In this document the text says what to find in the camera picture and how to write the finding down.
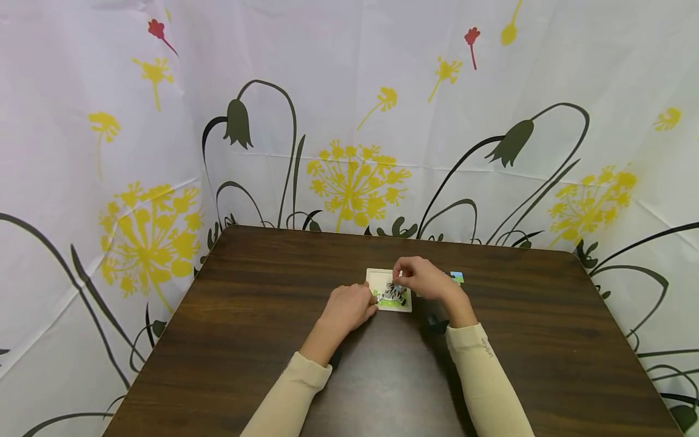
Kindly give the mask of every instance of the floral curtain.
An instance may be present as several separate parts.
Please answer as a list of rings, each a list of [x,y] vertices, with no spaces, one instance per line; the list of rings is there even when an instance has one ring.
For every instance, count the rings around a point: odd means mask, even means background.
[[[98,436],[246,224],[574,252],[699,436],[695,2],[0,16],[3,435]]]

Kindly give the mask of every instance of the beige sleeve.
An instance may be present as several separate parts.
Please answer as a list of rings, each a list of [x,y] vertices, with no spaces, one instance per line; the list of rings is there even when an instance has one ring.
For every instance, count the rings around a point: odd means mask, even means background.
[[[240,437],[298,437],[313,397],[332,371],[294,353]]]
[[[483,327],[447,327],[447,344],[479,437],[533,437],[529,420]]]

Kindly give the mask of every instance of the shower curtain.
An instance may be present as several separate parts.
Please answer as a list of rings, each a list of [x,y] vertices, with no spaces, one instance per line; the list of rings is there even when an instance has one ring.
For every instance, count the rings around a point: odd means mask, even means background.
[[[573,252],[699,436],[696,2],[0,17],[3,436],[100,435],[239,224]]]

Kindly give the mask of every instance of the card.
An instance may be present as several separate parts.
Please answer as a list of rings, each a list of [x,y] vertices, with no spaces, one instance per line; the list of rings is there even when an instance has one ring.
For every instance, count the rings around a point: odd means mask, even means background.
[[[409,288],[393,283],[393,271],[385,268],[367,268],[366,280],[371,293],[376,296],[381,311],[412,312],[412,299]]]
[[[457,282],[459,285],[463,284],[463,273],[462,273],[462,272],[460,272],[460,271],[452,271],[452,272],[449,272],[449,273],[450,273],[449,276],[452,277],[452,279],[454,280],[454,282]]]

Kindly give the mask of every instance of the yellow flower print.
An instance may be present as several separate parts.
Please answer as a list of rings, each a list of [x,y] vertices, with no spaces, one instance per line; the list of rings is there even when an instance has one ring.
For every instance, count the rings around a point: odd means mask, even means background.
[[[371,108],[366,117],[362,119],[361,123],[359,123],[359,126],[356,128],[357,131],[360,130],[364,122],[369,118],[369,115],[371,115],[375,110],[381,108],[381,112],[385,113],[387,110],[393,108],[398,102],[398,94],[396,93],[396,90],[388,87],[381,87],[381,94],[378,94],[376,98],[379,99],[379,103]]]
[[[442,57],[438,57],[437,60],[439,61],[439,68],[437,68],[437,72],[435,75],[439,77],[437,79],[437,83],[435,84],[434,89],[432,89],[432,94],[430,94],[430,98],[427,99],[427,103],[430,103],[432,101],[432,97],[434,97],[435,93],[437,92],[437,88],[439,87],[439,84],[442,83],[443,80],[449,79],[451,83],[456,82],[456,76],[459,74],[459,69],[461,68],[461,65],[463,62],[457,63],[456,61],[452,61],[451,64],[448,64],[446,61],[442,61]]]
[[[658,115],[658,120],[653,123],[655,126],[656,130],[658,132],[660,131],[669,131],[671,129],[674,129],[675,126],[677,126],[677,123],[679,123],[679,119],[682,117],[682,112],[677,109],[677,108],[668,108],[665,110],[664,114]]]
[[[143,74],[141,75],[142,78],[150,80],[150,82],[153,84],[153,94],[155,95],[155,108],[160,111],[160,98],[158,97],[158,84],[163,80],[167,80],[170,83],[173,83],[175,79],[173,78],[173,75],[168,74],[166,75],[165,72],[170,71],[170,67],[168,67],[168,60],[167,58],[155,58],[155,64],[148,64],[147,62],[141,62],[136,58],[132,59],[135,63],[140,65],[140,67],[143,69]]]
[[[403,198],[400,194],[407,188],[395,185],[403,184],[411,174],[395,169],[396,158],[380,155],[381,147],[377,145],[342,149],[340,141],[332,141],[330,149],[320,152],[321,161],[311,161],[307,170],[316,177],[310,189],[320,197],[330,197],[325,209],[331,213],[340,211],[336,232],[343,220],[366,227],[369,219],[385,216],[387,202],[398,205],[398,199]]]
[[[201,221],[201,215],[199,213],[186,215],[185,221],[187,222],[187,229],[192,232],[198,231],[204,226],[204,222]]]
[[[560,234],[549,248],[561,238],[578,244],[584,234],[594,232],[600,224],[607,226],[617,218],[620,208],[629,205],[629,192],[636,185],[636,177],[628,171],[614,172],[614,169],[606,166],[599,176],[585,176],[581,189],[576,185],[561,188],[556,195],[561,201],[549,209],[549,215],[557,219],[551,225],[551,232]]]
[[[405,190],[407,190],[407,188],[403,188],[403,189],[397,189],[397,188],[393,188],[393,187],[386,188],[386,196],[384,196],[386,199],[386,202],[392,203],[392,204],[398,206],[398,200],[405,199],[405,196],[401,196],[401,193],[404,192]]]
[[[323,164],[320,164],[318,161],[311,161],[308,163],[308,167],[306,167],[306,173],[315,177],[318,176],[318,173],[325,173],[325,170],[323,169]]]
[[[102,137],[104,137],[105,142],[111,143],[122,128],[119,122],[117,122],[117,119],[115,119],[113,115],[107,113],[98,112],[88,114],[87,119],[94,125],[92,126],[92,130],[99,132],[97,136],[97,175],[99,180],[102,180]]]
[[[517,26],[514,25],[514,21],[517,19],[517,12],[519,12],[519,7],[522,5],[522,0],[517,2],[517,6],[514,8],[514,13],[512,14],[512,20],[503,28],[502,33],[500,33],[500,42],[503,45],[510,45],[514,42],[517,37]]]
[[[345,150],[340,147],[340,140],[334,140],[332,143],[330,143],[330,147],[330,154],[333,156],[334,160],[345,157]]]
[[[173,275],[192,274],[192,260],[200,248],[195,232],[203,226],[196,209],[199,189],[186,188],[180,195],[174,191],[170,185],[145,191],[140,182],[129,184],[99,218],[106,234],[101,239],[106,256],[100,270],[107,283],[119,280],[124,297],[155,289],[170,312],[160,284]],[[127,214],[119,217],[121,210]],[[181,219],[185,226],[180,228]]]
[[[324,180],[314,179],[311,182],[310,187],[315,192],[315,194],[318,194],[321,197],[326,196],[328,194],[328,187],[326,186]]]
[[[136,279],[134,279],[131,274],[127,273],[122,276],[122,281],[119,284],[119,287],[124,290],[124,297],[131,296],[136,292]]]

